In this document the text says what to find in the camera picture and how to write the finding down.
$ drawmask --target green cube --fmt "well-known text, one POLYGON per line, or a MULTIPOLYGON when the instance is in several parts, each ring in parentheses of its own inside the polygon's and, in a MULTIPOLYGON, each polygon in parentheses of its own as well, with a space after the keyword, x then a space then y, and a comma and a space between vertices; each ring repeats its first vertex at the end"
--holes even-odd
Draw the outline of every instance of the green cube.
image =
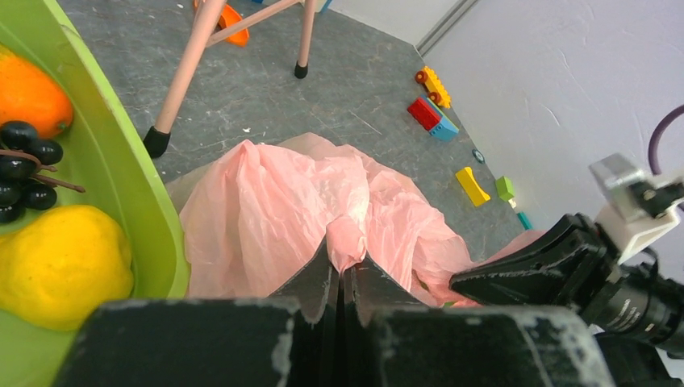
POLYGON ((515 196, 513 183, 511 183, 511 180, 505 176, 501 176, 496 180, 496 192, 498 193, 498 196, 506 202, 515 196))

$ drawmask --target bunch of black grapes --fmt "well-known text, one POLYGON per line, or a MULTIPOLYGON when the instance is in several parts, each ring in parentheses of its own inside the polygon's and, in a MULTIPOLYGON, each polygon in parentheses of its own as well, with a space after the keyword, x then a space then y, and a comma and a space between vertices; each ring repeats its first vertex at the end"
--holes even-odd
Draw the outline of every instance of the bunch of black grapes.
MULTIPOLYGON (((29 123, 10 121, 0 126, 0 149, 34 156, 42 165, 62 160, 64 150, 54 140, 39 139, 29 123)), ((47 210, 57 202, 57 192, 34 177, 39 165, 30 157, 0 155, 0 223, 14 222, 27 208, 47 210)))

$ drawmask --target black rubber foot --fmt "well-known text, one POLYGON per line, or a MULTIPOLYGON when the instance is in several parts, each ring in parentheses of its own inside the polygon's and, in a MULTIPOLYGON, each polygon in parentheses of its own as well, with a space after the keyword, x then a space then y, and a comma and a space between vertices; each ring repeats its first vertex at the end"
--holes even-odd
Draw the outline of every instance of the black rubber foot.
POLYGON ((306 66, 302 67, 299 65, 299 62, 294 66, 294 76, 299 78, 299 79, 304 79, 304 77, 307 76, 309 73, 309 64, 306 66))
POLYGON ((145 149, 148 150, 150 157, 156 159, 166 152, 170 139, 171 133, 162 133, 155 127, 150 127, 148 134, 143 139, 143 144, 145 145, 145 149))

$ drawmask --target orange toy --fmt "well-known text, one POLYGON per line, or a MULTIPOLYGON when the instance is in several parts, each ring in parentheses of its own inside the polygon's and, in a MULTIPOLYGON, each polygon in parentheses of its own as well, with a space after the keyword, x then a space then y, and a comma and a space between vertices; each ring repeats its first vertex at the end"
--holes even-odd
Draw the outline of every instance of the orange toy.
MULTIPOLYGON (((194 0, 194 10, 197 12, 197 8, 199 7, 199 0, 194 0)), ((236 10, 232 9, 231 6, 226 4, 226 6, 223 8, 223 11, 221 12, 221 15, 219 16, 219 27, 221 29, 224 29, 225 27, 228 27, 232 24, 235 24, 242 20, 242 16, 237 13, 236 10)), ((247 45, 247 42, 249 41, 249 31, 247 28, 245 28, 242 31, 238 31, 234 35, 230 35, 226 38, 226 41, 228 43, 232 43, 235 45, 238 45, 240 47, 244 47, 247 45)))
POLYGON ((0 124, 7 121, 30 123, 51 139, 71 125, 73 106, 49 75, 0 44, 0 124))

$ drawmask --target yellow toy car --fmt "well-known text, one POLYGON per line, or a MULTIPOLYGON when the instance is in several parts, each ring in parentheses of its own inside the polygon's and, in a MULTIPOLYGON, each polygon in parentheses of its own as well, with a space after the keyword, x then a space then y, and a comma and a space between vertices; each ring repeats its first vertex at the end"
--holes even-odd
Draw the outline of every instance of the yellow toy car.
POLYGON ((442 85, 442 82, 435 74, 435 70, 425 66, 415 74, 415 81, 425 86, 427 97, 436 105, 449 108, 451 107, 451 97, 442 85))

